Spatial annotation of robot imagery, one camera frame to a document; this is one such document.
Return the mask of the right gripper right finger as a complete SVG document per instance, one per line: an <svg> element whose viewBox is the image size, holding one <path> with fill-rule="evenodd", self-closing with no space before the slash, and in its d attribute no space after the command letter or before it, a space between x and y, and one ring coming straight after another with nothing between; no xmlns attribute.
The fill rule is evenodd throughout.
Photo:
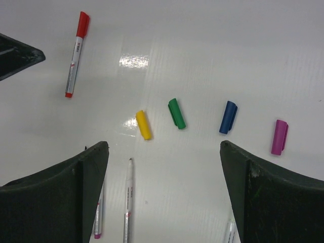
<svg viewBox="0 0 324 243"><path fill-rule="evenodd" d="M220 158L241 242L323 242L323 181L227 140Z"/></svg>

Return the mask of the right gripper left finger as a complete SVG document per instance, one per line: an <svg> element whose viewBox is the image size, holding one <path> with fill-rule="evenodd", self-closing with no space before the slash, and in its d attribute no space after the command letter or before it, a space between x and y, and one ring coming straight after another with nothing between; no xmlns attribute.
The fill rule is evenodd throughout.
<svg viewBox="0 0 324 243"><path fill-rule="evenodd" d="M1 186L1 242L89 242L108 158L100 141Z"/></svg>

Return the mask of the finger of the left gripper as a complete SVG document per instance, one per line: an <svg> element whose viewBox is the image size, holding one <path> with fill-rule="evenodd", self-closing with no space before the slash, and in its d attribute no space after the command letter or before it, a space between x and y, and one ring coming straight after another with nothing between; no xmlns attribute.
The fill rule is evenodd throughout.
<svg viewBox="0 0 324 243"><path fill-rule="evenodd" d="M45 61L43 51L1 33L1 80Z"/></svg>

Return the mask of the purple marker pen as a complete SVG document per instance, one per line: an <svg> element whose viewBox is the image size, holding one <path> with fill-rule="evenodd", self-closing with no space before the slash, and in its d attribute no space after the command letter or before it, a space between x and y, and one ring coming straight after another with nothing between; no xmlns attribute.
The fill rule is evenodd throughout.
<svg viewBox="0 0 324 243"><path fill-rule="evenodd" d="M96 215L95 215L94 226L93 226L94 239L100 239L102 234L103 195L104 195L104 184L102 185L100 197L97 203Z"/></svg>

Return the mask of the red marker pen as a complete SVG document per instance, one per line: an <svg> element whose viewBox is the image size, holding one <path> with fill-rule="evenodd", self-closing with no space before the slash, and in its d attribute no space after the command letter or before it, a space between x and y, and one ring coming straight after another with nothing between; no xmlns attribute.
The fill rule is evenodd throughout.
<svg viewBox="0 0 324 243"><path fill-rule="evenodd" d="M71 98L74 92L74 86L77 76L77 69L82 50L83 38L79 35L76 36L75 46L73 50L72 60L69 68L68 80L65 90L65 97Z"/></svg>

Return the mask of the yellow marker pen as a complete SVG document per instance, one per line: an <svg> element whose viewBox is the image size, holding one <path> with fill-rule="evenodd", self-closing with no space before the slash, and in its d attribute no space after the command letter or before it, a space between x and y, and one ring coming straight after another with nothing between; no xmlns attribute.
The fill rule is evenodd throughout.
<svg viewBox="0 0 324 243"><path fill-rule="evenodd" d="M125 188L125 215L124 215L124 236L123 242L131 242L131 230L132 230L132 204L133 204L133 188L134 188L134 163L133 159L129 159L126 176L126 188Z"/></svg>

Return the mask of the purple pen cap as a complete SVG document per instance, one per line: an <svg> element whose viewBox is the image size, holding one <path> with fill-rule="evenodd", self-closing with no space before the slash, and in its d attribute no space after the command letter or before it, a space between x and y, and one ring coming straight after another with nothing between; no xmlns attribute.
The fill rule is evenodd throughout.
<svg viewBox="0 0 324 243"><path fill-rule="evenodd" d="M289 125L286 121L277 119L274 129L271 154L280 156L285 149Z"/></svg>

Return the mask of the blue pen cap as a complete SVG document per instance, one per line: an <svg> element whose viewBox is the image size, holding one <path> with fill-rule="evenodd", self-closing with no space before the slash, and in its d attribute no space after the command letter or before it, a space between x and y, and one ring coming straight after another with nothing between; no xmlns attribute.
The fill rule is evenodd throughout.
<svg viewBox="0 0 324 243"><path fill-rule="evenodd" d="M222 122L219 129L219 132L221 134L228 134L228 132L232 129L236 117L237 109L238 106L235 103L231 101L227 101Z"/></svg>

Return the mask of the yellow pen cap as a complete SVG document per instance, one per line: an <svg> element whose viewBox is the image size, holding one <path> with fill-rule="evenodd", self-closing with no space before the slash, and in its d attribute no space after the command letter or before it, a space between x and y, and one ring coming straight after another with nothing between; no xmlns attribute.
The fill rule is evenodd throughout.
<svg viewBox="0 0 324 243"><path fill-rule="evenodd" d="M144 140L150 140L152 138L150 127L143 110L140 110L136 113L136 121L140 130L140 133Z"/></svg>

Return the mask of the green pen cap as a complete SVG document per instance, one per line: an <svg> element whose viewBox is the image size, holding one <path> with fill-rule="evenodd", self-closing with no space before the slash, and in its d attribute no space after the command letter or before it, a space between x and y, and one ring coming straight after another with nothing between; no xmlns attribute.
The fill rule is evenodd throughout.
<svg viewBox="0 0 324 243"><path fill-rule="evenodd" d="M168 108L169 108L169 111L170 111L170 114L172 116L175 126L179 130L185 129L186 123L184 121L184 118L181 113L181 109L179 107L179 104L178 104L178 101L176 98L173 98L169 101Z"/></svg>

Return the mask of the red pen cap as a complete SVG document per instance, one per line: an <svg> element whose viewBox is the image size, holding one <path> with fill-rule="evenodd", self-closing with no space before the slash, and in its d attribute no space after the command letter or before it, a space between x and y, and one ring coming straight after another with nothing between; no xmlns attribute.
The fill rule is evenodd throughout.
<svg viewBox="0 0 324 243"><path fill-rule="evenodd" d="M85 12L81 11L79 15L78 27L76 36L84 38L87 35L88 27L90 22L90 16Z"/></svg>

